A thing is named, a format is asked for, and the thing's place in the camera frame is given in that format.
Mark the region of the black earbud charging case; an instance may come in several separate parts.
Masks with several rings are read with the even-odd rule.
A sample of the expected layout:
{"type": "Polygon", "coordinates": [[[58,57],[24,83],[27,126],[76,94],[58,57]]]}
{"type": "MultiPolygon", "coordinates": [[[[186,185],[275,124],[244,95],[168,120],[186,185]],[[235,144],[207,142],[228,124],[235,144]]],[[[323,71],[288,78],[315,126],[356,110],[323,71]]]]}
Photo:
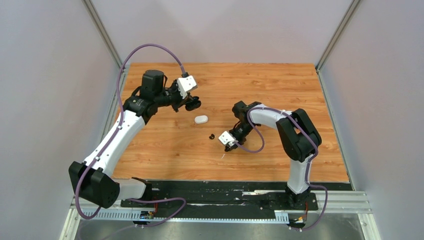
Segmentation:
{"type": "Polygon", "coordinates": [[[201,105],[202,102],[198,96],[191,96],[185,103],[184,107],[186,111],[190,112],[198,109],[201,105]]]}

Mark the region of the white earbud charging case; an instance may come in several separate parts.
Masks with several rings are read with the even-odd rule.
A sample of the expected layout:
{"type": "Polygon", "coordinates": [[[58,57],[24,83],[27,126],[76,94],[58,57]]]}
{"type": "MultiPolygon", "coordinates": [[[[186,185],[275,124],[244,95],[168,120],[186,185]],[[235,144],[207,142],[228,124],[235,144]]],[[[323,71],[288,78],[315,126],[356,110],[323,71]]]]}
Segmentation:
{"type": "Polygon", "coordinates": [[[199,124],[205,124],[209,121],[209,118],[207,115],[198,115],[194,118],[194,123],[199,124]]]}

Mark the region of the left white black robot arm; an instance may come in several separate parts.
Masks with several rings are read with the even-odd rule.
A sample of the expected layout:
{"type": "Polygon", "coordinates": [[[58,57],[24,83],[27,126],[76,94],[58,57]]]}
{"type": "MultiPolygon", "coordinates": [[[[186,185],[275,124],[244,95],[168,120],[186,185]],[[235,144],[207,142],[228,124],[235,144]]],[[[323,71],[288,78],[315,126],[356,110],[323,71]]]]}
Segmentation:
{"type": "Polygon", "coordinates": [[[191,92],[198,85],[195,78],[184,73],[169,87],[167,76],[160,70],[147,70],[138,86],[127,98],[119,117],[100,144],[82,162],[74,161],[68,168],[75,200],[80,198],[107,209],[115,201],[134,199],[140,206],[149,206],[153,193],[140,178],[113,179],[115,167],[133,138],[147,125],[161,107],[175,112],[185,107],[192,111],[201,106],[191,92]]]}

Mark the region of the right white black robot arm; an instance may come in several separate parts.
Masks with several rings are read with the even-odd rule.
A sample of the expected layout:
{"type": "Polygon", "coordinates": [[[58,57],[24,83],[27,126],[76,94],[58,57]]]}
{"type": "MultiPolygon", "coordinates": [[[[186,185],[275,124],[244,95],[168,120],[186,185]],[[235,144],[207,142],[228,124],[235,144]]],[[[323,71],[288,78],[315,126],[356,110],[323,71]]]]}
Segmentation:
{"type": "Polygon", "coordinates": [[[224,131],[219,141],[226,152],[244,147],[247,136],[259,126],[278,131],[283,150],[290,160],[289,180],[283,202],[292,209],[303,207],[311,191],[310,171],[312,160],[318,155],[322,138],[304,109],[279,110],[260,102],[245,104],[239,101],[232,108],[238,123],[224,131]]]}

